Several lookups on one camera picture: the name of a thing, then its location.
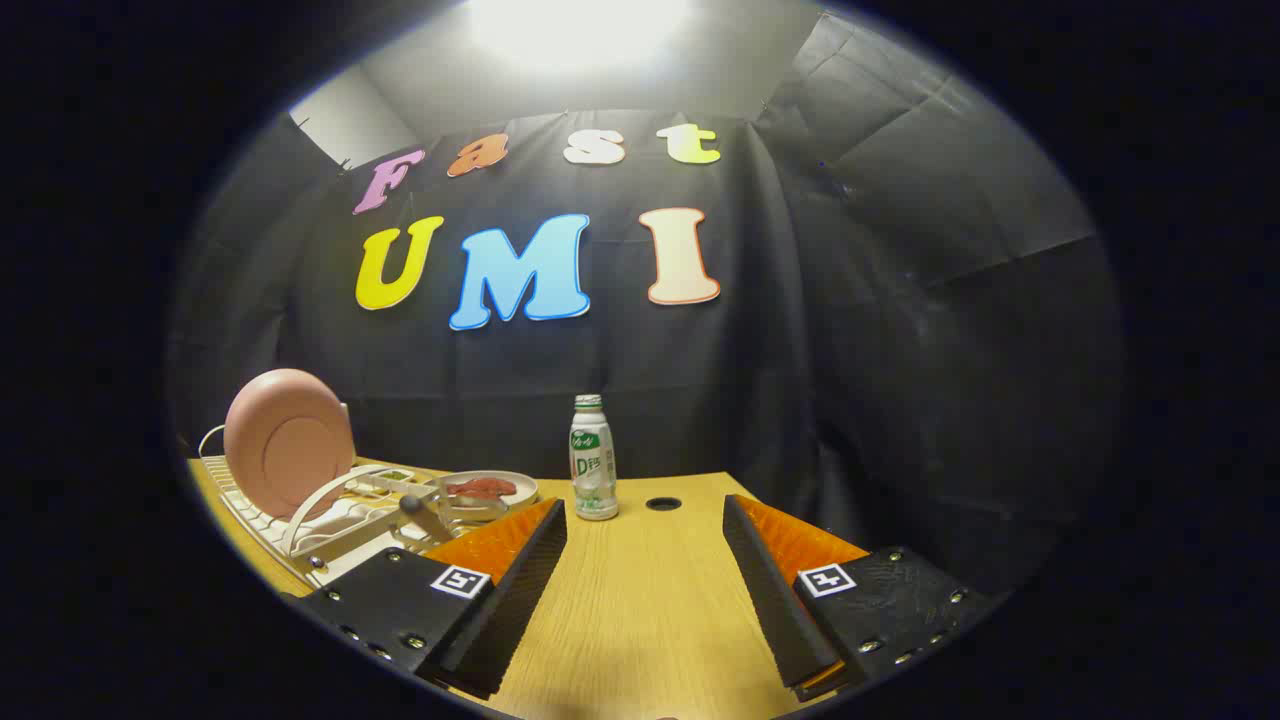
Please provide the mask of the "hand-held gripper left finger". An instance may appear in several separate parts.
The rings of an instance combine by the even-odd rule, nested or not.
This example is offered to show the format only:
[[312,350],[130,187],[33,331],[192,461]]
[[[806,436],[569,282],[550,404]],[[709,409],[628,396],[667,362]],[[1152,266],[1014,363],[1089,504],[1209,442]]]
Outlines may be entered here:
[[381,550],[291,603],[376,662],[486,700],[567,539],[564,501],[548,498],[424,553]]

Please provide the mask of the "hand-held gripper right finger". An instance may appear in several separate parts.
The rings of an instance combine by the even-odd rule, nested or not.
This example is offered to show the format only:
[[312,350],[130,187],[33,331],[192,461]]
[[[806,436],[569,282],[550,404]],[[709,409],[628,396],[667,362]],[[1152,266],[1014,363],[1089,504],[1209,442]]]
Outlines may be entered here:
[[724,498],[722,533],[800,701],[913,667],[1001,603],[909,547],[863,550],[742,495]]

